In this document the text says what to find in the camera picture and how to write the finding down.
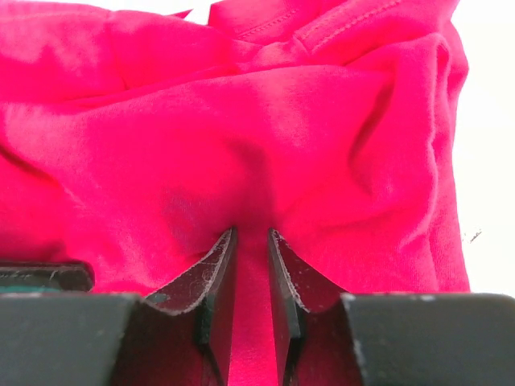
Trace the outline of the red t shirt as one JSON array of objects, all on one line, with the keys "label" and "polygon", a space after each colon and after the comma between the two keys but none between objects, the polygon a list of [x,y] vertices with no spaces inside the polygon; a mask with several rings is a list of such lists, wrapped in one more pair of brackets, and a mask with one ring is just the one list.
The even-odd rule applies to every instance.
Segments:
[{"label": "red t shirt", "polygon": [[1,4],[1,256],[148,294],[236,227],[229,382],[275,385],[266,233],[343,289],[467,292],[454,1]]}]

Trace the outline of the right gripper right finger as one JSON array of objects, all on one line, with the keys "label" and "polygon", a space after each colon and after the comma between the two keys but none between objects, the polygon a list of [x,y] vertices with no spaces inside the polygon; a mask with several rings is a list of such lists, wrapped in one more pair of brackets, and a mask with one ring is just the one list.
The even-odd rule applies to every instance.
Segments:
[{"label": "right gripper right finger", "polygon": [[352,294],[268,233],[282,385],[511,385],[514,300]]}]

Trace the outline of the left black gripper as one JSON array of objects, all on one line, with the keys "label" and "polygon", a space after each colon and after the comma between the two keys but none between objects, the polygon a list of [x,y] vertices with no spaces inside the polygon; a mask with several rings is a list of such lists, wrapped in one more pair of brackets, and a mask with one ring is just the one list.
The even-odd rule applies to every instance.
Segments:
[{"label": "left black gripper", "polygon": [[1,262],[1,292],[89,292],[93,271],[85,263],[71,262]]}]

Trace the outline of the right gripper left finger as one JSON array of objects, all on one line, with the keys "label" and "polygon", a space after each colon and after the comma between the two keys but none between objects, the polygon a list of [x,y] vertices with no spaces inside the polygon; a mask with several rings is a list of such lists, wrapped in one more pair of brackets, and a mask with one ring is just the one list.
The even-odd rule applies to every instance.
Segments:
[{"label": "right gripper left finger", "polygon": [[4,385],[225,385],[237,231],[146,297],[1,292]]}]

